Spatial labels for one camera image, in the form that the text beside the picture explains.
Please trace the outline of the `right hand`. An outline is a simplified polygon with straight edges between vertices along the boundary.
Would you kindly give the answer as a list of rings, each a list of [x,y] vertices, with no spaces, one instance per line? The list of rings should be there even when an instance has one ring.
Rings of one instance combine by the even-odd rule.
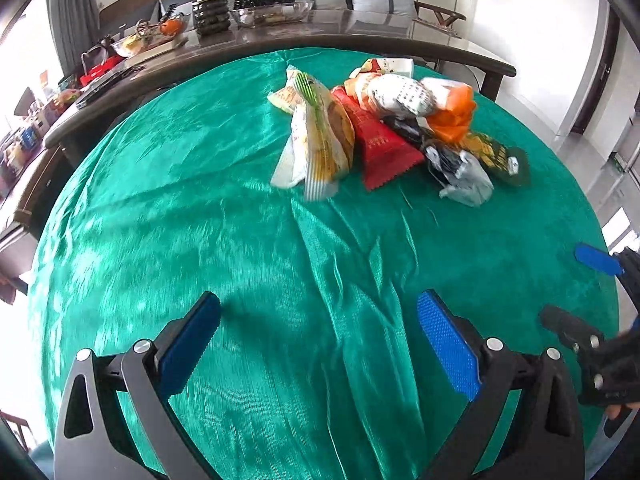
[[[627,403],[625,405],[622,405],[622,404],[610,405],[605,409],[606,417],[609,420],[616,419],[618,416],[620,416],[620,413],[623,411],[623,408],[629,408],[630,410],[638,410],[640,408],[640,403],[634,402],[634,403]]]

